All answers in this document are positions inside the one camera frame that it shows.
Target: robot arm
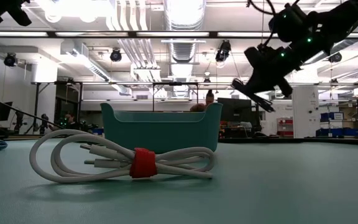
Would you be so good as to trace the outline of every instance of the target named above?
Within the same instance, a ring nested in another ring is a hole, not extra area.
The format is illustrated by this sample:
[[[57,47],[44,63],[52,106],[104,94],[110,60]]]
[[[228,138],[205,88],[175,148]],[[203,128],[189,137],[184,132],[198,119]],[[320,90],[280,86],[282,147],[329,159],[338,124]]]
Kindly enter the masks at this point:
[[[8,12],[20,26],[30,25],[31,20],[21,9],[21,5],[25,2],[30,3],[30,0],[0,0],[0,22],[2,22],[1,15]]]
[[[269,28],[281,41],[291,44],[277,49],[267,44],[248,48],[244,53],[254,68],[252,76],[246,84],[235,79],[232,86],[272,112],[272,103],[255,93],[278,86],[285,96],[291,95],[292,88],[284,77],[293,70],[300,70],[301,65],[320,51],[329,55],[333,45],[344,40],[357,26],[358,0],[348,0],[331,11],[312,11],[308,15],[296,4],[287,3],[284,10],[273,13]]]

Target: green table surface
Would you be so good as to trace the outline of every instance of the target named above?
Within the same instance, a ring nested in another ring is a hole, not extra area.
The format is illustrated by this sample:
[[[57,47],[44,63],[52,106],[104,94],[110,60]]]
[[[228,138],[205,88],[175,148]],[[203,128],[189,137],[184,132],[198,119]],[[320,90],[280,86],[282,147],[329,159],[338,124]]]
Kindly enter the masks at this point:
[[[50,153],[37,156],[52,172]],[[158,175],[54,184],[30,167],[34,141],[0,151],[0,223],[358,223],[358,146],[327,143],[219,144],[214,179]],[[94,156],[62,151],[69,168]]]

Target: red velcro strap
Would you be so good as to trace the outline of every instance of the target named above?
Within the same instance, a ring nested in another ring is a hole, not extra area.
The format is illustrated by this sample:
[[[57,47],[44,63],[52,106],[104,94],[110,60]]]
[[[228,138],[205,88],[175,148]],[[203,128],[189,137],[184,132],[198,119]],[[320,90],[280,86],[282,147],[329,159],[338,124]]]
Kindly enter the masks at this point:
[[[144,178],[155,174],[157,174],[155,153],[147,149],[135,148],[135,158],[132,161],[129,175],[132,178]]]

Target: laboratory room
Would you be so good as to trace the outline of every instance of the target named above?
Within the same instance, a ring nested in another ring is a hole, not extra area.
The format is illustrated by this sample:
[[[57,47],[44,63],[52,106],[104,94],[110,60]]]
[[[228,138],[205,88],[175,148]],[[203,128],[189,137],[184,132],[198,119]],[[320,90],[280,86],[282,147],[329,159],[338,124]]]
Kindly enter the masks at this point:
[[[358,223],[358,0],[0,0],[6,223]]]

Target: teal plastic bin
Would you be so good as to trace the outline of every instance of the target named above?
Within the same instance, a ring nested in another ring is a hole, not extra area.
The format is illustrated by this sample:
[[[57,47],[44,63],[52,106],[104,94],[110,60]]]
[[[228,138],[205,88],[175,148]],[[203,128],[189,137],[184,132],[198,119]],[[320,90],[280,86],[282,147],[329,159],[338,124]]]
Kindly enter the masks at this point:
[[[102,103],[104,137],[127,149],[143,147],[157,154],[186,147],[218,145],[222,104],[201,113],[114,111]]]

